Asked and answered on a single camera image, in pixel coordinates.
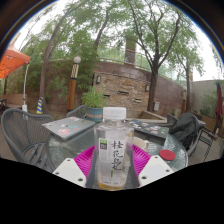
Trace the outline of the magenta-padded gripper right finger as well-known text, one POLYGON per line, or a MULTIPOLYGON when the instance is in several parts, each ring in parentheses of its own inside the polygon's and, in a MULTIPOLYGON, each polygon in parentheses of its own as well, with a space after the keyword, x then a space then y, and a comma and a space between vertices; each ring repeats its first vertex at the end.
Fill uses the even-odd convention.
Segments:
POLYGON ((134 188, 143 187, 173 173, 173 170, 159 156, 150 156, 137 146, 132 150, 132 183, 134 188))

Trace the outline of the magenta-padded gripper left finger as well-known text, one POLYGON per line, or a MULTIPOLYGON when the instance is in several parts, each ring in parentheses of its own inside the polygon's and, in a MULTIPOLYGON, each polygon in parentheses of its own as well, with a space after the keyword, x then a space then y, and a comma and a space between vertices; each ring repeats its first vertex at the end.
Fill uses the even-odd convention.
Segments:
POLYGON ((75 158, 66 158, 53 174, 78 186, 91 188, 95 178, 94 149, 92 146, 75 158))

